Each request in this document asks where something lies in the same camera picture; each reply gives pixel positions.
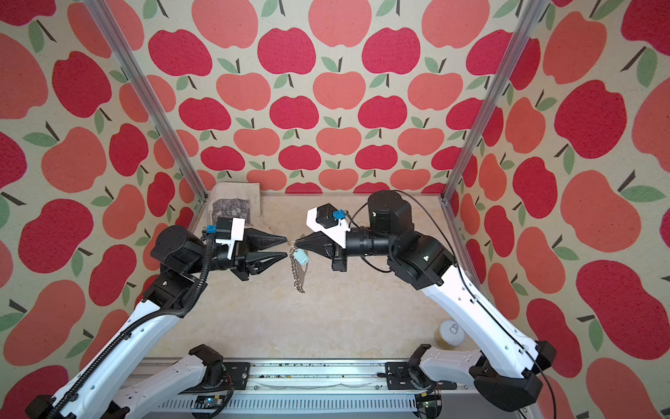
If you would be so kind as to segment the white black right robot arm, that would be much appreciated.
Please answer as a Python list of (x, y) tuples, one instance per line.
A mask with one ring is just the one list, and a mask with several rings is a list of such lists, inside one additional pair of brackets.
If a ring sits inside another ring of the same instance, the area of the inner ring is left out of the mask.
[(506, 412), (536, 403), (550, 387), (544, 372), (556, 349), (516, 329), (467, 277), (446, 239), (415, 229), (414, 200), (400, 191), (374, 192), (366, 201), (367, 226), (331, 204), (310, 209), (311, 234), (295, 246), (328, 258), (335, 272), (346, 272), (350, 258), (386, 258), (392, 274), (433, 300), (476, 343), (476, 351), (466, 352), (420, 345), (401, 373), (418, 389), (435, 390), (439, 382), (471, 386)]

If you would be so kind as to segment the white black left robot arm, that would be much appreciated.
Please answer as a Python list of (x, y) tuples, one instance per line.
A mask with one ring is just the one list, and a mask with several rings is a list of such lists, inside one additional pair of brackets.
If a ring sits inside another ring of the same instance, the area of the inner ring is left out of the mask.
[(29, 418), (141, 418), (183, 391), (235, 391), (223, 357), (200, 345), (174, 366), (132, 388), (123, 385), (155, 344), (200, 299), (210, 271), (229, 270), (242, 281), (286, 258), (273, 246), (286, 237), (248, 228), (242, 218), (222, 218), (197, 237), (181, 225), (155, 238), (151, 251), (161, 273), (134, 312), (96, 357), (54, 395), (37, 396)]

